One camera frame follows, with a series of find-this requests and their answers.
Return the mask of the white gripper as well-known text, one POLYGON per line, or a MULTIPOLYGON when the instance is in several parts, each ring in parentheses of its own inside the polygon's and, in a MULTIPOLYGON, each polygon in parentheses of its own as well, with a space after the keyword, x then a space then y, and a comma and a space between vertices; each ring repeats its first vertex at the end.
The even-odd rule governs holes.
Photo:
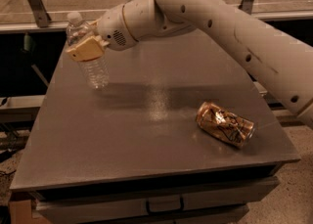
POLYGON ((126 26, 123 5, 105 11, 98 20, 89 22, 89 24, 96 26, 102 37, 100 35, 88 36, 69 46, 67 54, 76 62, 89 62, 98 59, 104 55, 108 46, 115 51, 122 51, 137 44, 126 26))

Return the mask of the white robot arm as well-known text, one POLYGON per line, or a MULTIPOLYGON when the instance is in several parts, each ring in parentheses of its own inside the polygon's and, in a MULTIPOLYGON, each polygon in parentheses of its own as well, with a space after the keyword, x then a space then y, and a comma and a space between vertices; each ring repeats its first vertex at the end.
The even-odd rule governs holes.
POLYGON ((313 127, 313 49, 223 0, 132 0, 106 11, 67 53, 77 62, 150 36, 197 28, 308 127, 313 127))

